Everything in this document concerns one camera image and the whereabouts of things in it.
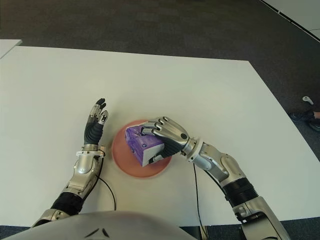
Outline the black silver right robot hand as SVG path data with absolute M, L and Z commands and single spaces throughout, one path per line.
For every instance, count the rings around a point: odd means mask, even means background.
M 163 149 L 148 160 L 149 164 L 154 164 L 177 153 L 186 156 L 190 152 L 187 150 L 191 141 L 188 132 L 167 116 L 157 117 L 143 123 L 141 133 L 155 136 L 164 144 Z

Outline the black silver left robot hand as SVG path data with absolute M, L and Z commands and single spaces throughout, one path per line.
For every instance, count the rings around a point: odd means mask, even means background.
M 92 107 L 84 129 L 84 144 L 98 145 L 109 117 L 106 99 L 100 98 Z

